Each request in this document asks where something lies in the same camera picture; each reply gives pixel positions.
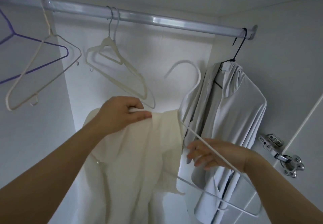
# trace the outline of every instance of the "clothes hanger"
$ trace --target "clothes hanger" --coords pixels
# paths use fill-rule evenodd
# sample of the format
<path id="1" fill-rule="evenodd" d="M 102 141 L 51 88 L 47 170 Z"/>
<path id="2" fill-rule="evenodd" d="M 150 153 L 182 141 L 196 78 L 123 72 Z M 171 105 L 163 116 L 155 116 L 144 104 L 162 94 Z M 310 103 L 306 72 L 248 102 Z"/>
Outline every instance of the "clothes hanger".
<path id="1" fill-rule="evenodd" d="M 195 84 L 195 86 L 184 96 L 184 98 L 183 98 L 183 100 L 182 100 L 182 102 L 181 102 L 181 104 L 180 104 L 180 108 L 183 106 L 183 104 L 184 104 L 184 101 L 188 98 L 188 96 L 194 91 L 194 89 L 199 85 L 199 83 L 200 83 L 200 81 L 201 81 L 201 71 L 200 71 L 200 69 L 193 63 L 193 62 L 191 62 L 191 61 L 188 61 L 188 60 L 185 60 L 185 61 L 178 61 L 178 62 L 176 62 L 171 68 L 170 68 L 170 70 L 166 73 L 166 75 L 164 76 L 165 78 L 167 78 L 167 76 L 170 74 L 170 72 L 177 66 L 177 65 L 179 65 L 180 63 L 189 63 L 189 64 L 191 64 L 191 65 L 193 65 L 194 67 L 195 67 L 195 69 L 197 70 L 197 72 L 198 72 L 198 76 L 199 76 L 199 79 L 198 79 L 198 81 L 197 81 L 197 83 Z M 253 184 L 252 184 L 252 182 L 250 181 L 250 179 L 248 178 L 248 176 L 245 174 L 245 173 L 241 173 L 236 167 L 234 167 L 229 161 L 227 161 L 220 153 L 218 153 L 214 148 L 212 148 L 203 138 L 201 138 L 195 131 L 193 131 L 191 128 L 189 128 L 188 126 L 186 126 L 185 124 L 184 124 L 184 122 L 180 119 L 180 114 L 178 114 L 178 121 L 179 121 L 179 123 L 180 124 L 182 124 L 186 129 L 188 129 L 189 131 L 191 131 L 200 141 L 202 141 L 213 153 L 215 153 L 218 157 L 220 157 L 220 159 L 222 159 L 228 166 L 230 166 L 234 171 L 236 171 L 242 178 L 244 178 L 251 186 L 252 186 L 252 188 L 253 189 L 255 189 L 255 187 L 253 186 Z M 195 186 L 195 185 L 193 185 L 193 184 L 191 184 L 190 182 L 188 182 L 188 181 L 186 181 L 186 180 L 184 180 L 183 178 L 181 178 L 181 177 L 179 177 L 179 176 L 176 176 L 176 175 L 174 175 L 174 174 L 172 174 L 172 173 L 170 173 L 170 172 L 167 172 L 167 171 L 165 171 L 166 173 L 168 173 L 168 174 L 170 174 L 171 176 L 173 176 L 173 177 L 175 177 L 175 178 L 177 178 L 177 179 L 179 179 L 179 180 L 181 180 L 181 181 L 183 181 L 183 182 L 185 182 L 185 183 L 187 183 L 188 185 L 190 185 L 190 186 L 192 186 L 192 187 L 194 187 L 194 188 L 196 188 L 196 189 L 199 189 L 200 191 L 202 191 L 202 192 L 204 192 L 204 193 L 206 193 L 206 194 L 208 194 L 208 195 L 210 195 L 210 196 L 212 196 L 212 197 L 215 197 L 215 198 L 217 198 L 217 199 L 219 199 L 220 200 L 220 202 L 224 202 L 224 203 L 226 203 L 227 205 L 229 205 L 229 206 L 231 206 L 231 207 L 233 207 L 233 208 L 235 208 L 235 209 L 237 209 L 237 210 L 240 210 L 240 211 L 242 211 L 243 213 L 246 213 L 246 214 L 248 214 L 248 215 L 251 215 L 251 216 L 253 216 L 253 217 L 258 217 L 259 215 L 260 215 L 260 212 L 261 212 L 261 210 L 262 210 L 262 204 L 260 205 L 260 208 L 259 208 L 259 210 L 258 210 L 258 212 L 257 213 L 251 213 L 251 212 L 248 212 L 248 211 L 246 211 L 246 210 L 244 210 L 244 209 L 241 209 L 241 208 L 239 208 L 238 206 L 236 206 L 236 205 L 233 205 L 233 204 L 231 204 L 231 203 L 229 203 L 229 202 L 227 202 L 227 201 L 225 201 L 225 200 L 223 200 L 222 198 L 220 198 L 220 197 L 218 197 L 218 196 L 216 196 L 216 195 L 213 195 L 213 194 L 211 194 L 211 193 L 209 193 L 209 192 L 207 192 L 207 191 L 205 191 L 204 189 L 200 189 L 200 188 L 198 188 L 197 186 Z M 217 208 L 217 210 L 221 210 L 221 211 L 225 211 L 225 210 L 227 210 L 227 208 L 226 209 L 219 209 L 219 208 Z"/>
<path id="2" fill-rule="evenodd" d="M 141 99 L 141 102 L 143 104 L 145 104 L 148 107 L 154 109 L 156 107 L 156 99 L 155 99 L 155 96 L 153 95 L 153 93 L 151 92 L 151 90 L 147 87 L 144 77 L 125 58 L 123 58 L 123 56 L 119 53 L 119 49 L 118 49 L 118 47 L 116 45 L 115 36 L 116 36 L 117 27 L 118 27 L 119 21 L 120 21 L 120 13 L 119 13 L 118 9 L 117 9 L 118 22 L 117 22 L 117 26 L 116 26 L 114 34 L 113 34 L 113 40 L 110 37 L 110 25 L 111 25 L 111 22 L 112 22 L 112 19 L 113 19 L 113 11 L 109 6 L 107 6 L 107 7 L 110 9 L 111 15 L 112 15 L 111 19 L 110 19 L 110 22 L 109 22 L 109 26 L 108 26 L 108 37 L 103 39 L 103 41 L 101 42 L 100 45 L 88 48 L 88 50 L 85 53 L 85 63 L 92 68 L 92 70 L 90 69 L 90 71 L 96 70 L 97 72 L 102 74 L 104 77 L 106 77 L 108 80 L 110 80 L 112 83 L 114 83 L 116 86 L 118 86 L 119 88 L 121 88 L 122 90 L 124 90 L 125 92 L 127 92 L 128 94 L 130 94 L 132 96 L 137 96 L 138 98 Z M 119 58 L 120 61 L 117 61 L 117 60 L 115 60 L 115 59 L 101 53 L 101 51 L 103 51 L 104 47 L 106 47 L 106 46 L 110 46 L 113 49 L 114 53 L 116 54 L 116 56 Z M 124 85 L 123 83 L 119 82 L 118 80 L 112 78 L 110 75 L 102 72 L 101 70 L 96 68 L 94 65 L 89 63 L 88 60 L 87 60 L 87 57 L 88 57 L 88 54 L 90 52 L 99 53 L 99 55 L 101 55 L 101 56 L 107 58 L 108 60 L 111 60 L 111 61 L 113 61 L 113 62 L 115 62 L 115 63 L 117 63 L 119 65 L 124 64 L 126 66 L 126 68 L 129 70 L 129 72 L 131 74 L 133 74 L 143 84 L 144 95 L 141 95 L 140 93 L 138 93 L 135 90 L 131 89 L 130 87 Z M 152 95 L 153 102 L 154 102 L 153 106 L 151 106 L 151 105 L 149 105 L 149 104 L 142 101 L 142 100 L 147 99 L 147 91 L 149 91 L 151 93 L 151 95 Z"/>
<path id="3" fill-rule="evenodd" d="M 19 76 L 19 78 L 15 81 L 15 83 L 13 84 L 13 86 L 9 89 L 7 95 L 6 95 L 6 107 L 9 111 L 12 111 L 12 110 L 15 110 L 17 108 L 19 108 L 22 104 L 24 104 L 25 102 L 27 102 L 28 100 L 30 100 L 31 98 L 35 97 L 36 98 L 36 102 L 35 103 L 31 103 L 32 106 L 35 106 L 38 104 L 38 94 L 39 92 L 41 92 L 44 88 L 46 88 L 48 85 L 50 85 L 55 79 L 57 79 L 60 75 L 62 75 L 67 69 L 69 69 L 74 63 L 76 63 L 77 65 L 79 65 L 78 63 L 78 60 L 79 58 L 82 56 L 82 52 L 81 50 L 79 49 L 79 47 L 73 45 L 72 43 L 68 42 L 66 39 L 64 39 L 62 36 L 60 36 L 59 34 L 54 34 L 53 33 L 53 30 L 50 26 L 50 23 L 48 21 L 48 18 L 47 18 L 47 15 L 46 15 L 46 12 L 45 12 L 45 9 L 44 9 L 44 5 L 43 5 L 43 0 L 40 0 L 40 4 L 42 6 L 42 10 L 43 10 L 43 15 L 45 17 L 45 21 L 46 21 L 46 24 L 48 26 L 48 32 L 49 32 L 49 35 L 44 38 L 40 45 L 38 46 L 35 54 L 33 55 L 33 57 L 31 58 L 31 60 L 29 61 L 29 63 L 27 64 L 27 66 L 25 67 L 25 69 L 23 70 L 22 74 Z M 43 43 L 50 37 L 58 37 L 60 39 L 62 39 L 63 41 L 65 41 L 66 43 L 70 44 L 71 46 L 74 46 L 75 48 L 77 48 L 80 52 L 80 55 L 78 56 L 77 59 L 75 59 L 75 61 L 73 61 L 66 69 L 64 69 L 62 72 L 60 72 L 54 79 L 52 79 L 51 81 L 49 81 L 47 84 L 45 84 L 43 87 L 41 87 L 38 91 L 36 91 L 35 93 L 33 93 L 31 96 L 29 96 L 28 98 L 26 98 L 25 100 L 23 100 L 22 102 L 20 102 L 18 105 L 14 106 L 14 107 L 11 107 L 10 106 L 10 103 L 9 103 L 9 98 L 11 96 L 11 93 L 13 92 L 13 90 L 15 89 L 15 87 L 18 85 L 18 83 L 21 81 L 22 77 L 26 74 L 28 68 L 30 67 L 30 65 L 33 63 L 33 61 L 35 60 L 35 58 L 37 57 L 38 53 L 39 53 L 39 50 L 41 49 Z"/>
<path id="4" fill-rule="evenodd" d="M 0 9 L 0 14 L 3 16 L 3 18 L 4 18 L 4 19 L 5 19 L 5 21 L 7 22 L 7 25 L 8 25 L 8 27 L 9 27 L 10 31 L 11 31 L 10 35 L 8 35 L 7 37 L 3 38 L 3 39 L 0 41 L 0 45 L 2 45 L 3 43 L 7 42 L 9 39 L 11 39 L 11 38 L 12 38 L 12 37 L 14 37 L 14 36 L 18 36 L 18 37 L 20 37 L 20 38 L 24 38 L 24 39 L 28 39 L 28 40 L 32 40 L 32 41 L 42 42 L 42 41 L 41 41 L 41 40 L 39 40 L 39 39 L 35 39 L 35 38 L 32 38 L 32 37 L 28 37 L 28 36 L 26 36 L 26 35 L 22 35 L 22 34 L 18 34 L 18 33 L 16 33 L 16 31 L 14 30 L 14 27 L 12 26 L 11 22 L 9 21 L 9 19 L 7 18 L 7 16 L 3 13 L 3 11 L 2 11 L 1 9 Z M 69 52 L 68 52 L 68 49 L 67 49 L 67 47 L 66 47 L 66 46 L 58 45 L 58 44 L 53 44 L 53 43 L 50 43 L 50 42 L 47 42 L 47 41 L 44 41 L 44 43 L 45 43 L 45 44 L 48 44 L 48 45 L 53 45 L 53 46 L 63 47 L 63 48 L 66 50 L 67 54 L 66 54 L 65 56 L 63 56 L 63 57 L 60 57 L 60 58 L 58 58 L 58 59 L 54 60 L 54 61 L 51 61 L 51 62 L 49 62 L 49 63 L 46 63 L 46 64 L 43 64 L 43 65 L 41 65 L 41 66 L 39 66 L 39 67 L 36 67 L 36 68 L 34 68 L 34 69 L 32 69 L 32 70 L 29 70 L 29 71 L 27 71 L 27 72 L 26 72 L 26 74 L 32 73 L 32 72 L 34 72 L 34 71 L 36 71 L 36 70 L 38 70 L 38 69 L 41 69 L 41 68 L 43 68 L 43 67 L 46 67 L 46 66 L 48 66 L 48 65 L 50 65 L 50 64 L 52 64 L 52 63 L 55 63 L 55 62 L 57 62 L 57 61 L 59 61 L 59 60 L 61 60 L 61 59 L 65 58 L 65 57 L 68 57 Z M 6 83 L 6 82 L 8 82 L 8 81 L 10 81 L 10 80 L 14 80 L 14 79 L 16 79 L 16 78 L 19 78 L 19 76 L 20 76 L 20 74 L 19 74 L 19 75 L 12 76 L 12 77 L 10 77 L 10 78 L 8 78 L 8 79 L 5 79 L 5 80 L 1 80 L 1 81 L 0 81 L 0 84 Z"/>
<path id="5" fill-rule="evenodd" d="M 235 56 L 233 57 L 233 59 L 229 59 L 229 60 L 226 60 L 224 62 L 235 62 L 236 61 L 236 56 L 237 56 L 238 52 L 240 51 L 240 49 L 241 49 L 241 47 L 242 47 L 245 39 L 247 38 L 247 32 L 248 32 L 248 30 L 247 30 L 247 28 L 243 28 L 243 29 L 244 29 L 244 38 L 243 38 L 243 41 L 241 42 L 241 45 L 239 46 L 239 49 L 237 50 Z"/>

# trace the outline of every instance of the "door hinge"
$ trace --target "door hinge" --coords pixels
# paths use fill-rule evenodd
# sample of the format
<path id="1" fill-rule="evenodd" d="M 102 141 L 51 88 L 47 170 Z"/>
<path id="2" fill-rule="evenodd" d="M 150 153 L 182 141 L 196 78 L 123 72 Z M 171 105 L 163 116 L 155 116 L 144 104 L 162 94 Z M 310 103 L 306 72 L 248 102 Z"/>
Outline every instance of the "door hinge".
<path id="1" fill-rule="evenodd" d="M 293 157 L 289 155 L 281 155 L 278 153 L 278 149 L 284 145 L 278 136 L 274 134 L 260 135 L 259 140 L 263 144 L 264 149 L 266 149 L 275 159 L 280 161 L 281 166 L 284 168 L 284 174 L 292 178 L 297 177 L 297 171 L 303 171 L 305 169 L 304 164 L 299 156 L 294 155 Z"/>

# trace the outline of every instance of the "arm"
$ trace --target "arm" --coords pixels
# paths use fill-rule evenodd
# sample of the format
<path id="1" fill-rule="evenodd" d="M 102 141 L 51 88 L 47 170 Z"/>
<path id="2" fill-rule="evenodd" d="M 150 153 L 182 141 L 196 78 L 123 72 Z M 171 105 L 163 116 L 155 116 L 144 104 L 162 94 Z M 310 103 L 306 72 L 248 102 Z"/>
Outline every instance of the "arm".
<path id="1" fill-rule="evenodd" d="M 87 156 L 108 134 L 151 117 L 134 97 L 113 97 L 60 147 L 0 189 L 0 223 L 47 223 L 63 200 Z"/>
<path id="2" fill-rule="evenodd" d="M 248 175 L 273 224 L 323 223 L 323 213 L 258 153 L 221 140 L 205 140 L 240 172 Z M 203 163 L 206 164 L 205 170 L 213 166 L 229 168 L 199 140 L 192 142 L 187 148 L 190 149 L 187 157 L 196 159 L 195 166 Z"/>

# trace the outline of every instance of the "person's right arm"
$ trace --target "person's right arm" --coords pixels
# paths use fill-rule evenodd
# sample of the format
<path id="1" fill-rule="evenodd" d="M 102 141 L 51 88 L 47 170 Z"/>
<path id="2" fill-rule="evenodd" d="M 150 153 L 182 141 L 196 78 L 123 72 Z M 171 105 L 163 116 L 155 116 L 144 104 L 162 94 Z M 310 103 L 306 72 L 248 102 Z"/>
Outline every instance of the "person's right arm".
<path id="1" fill-rule="evenodd" d="M 205 140 L 240 172 L 248 175 L 273 224 L 323 223 L 323 213 L 258 153 L 221 140 Z M 200 140 L 187 148 L 190 149 L 187 157 L 196 159 L 195 166 L 204 163 L 205 170 L 213 166 L 230 168 Z"/>

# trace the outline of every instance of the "metal rod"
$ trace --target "metal rod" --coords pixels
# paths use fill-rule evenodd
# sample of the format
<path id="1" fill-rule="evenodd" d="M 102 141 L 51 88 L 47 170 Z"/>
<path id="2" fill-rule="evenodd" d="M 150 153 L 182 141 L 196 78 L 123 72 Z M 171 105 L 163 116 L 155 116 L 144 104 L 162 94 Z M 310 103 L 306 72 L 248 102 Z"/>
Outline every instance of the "metal rod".
<path id="1" fill-rule="evenodd" d="M 111 19 L 112 17 L 110 10 L 104 6 L 95 6 L 59 0 L 44 0 L 43 2 L 47 10 L 108 19 Z M 41 8 L 40 0 L 0 0 L 0 3 L 11 3 L 15 5 L 33 6 Z M 195 32 L 224 35 L 236 38 L 244 38 L 244 30 L 241 28 L 220 26 L 205 22 L 194 22 L 184 19 L 163 17 L 158 15 L 150 15 L 129 10 L 119 9 L 119 11 L 120 21 L 142 23 L 174 29 L 190 30 Z M 248 29 L 247 39 L 252 39 L 254 34 L 255 31 L 253 29 Z"/>

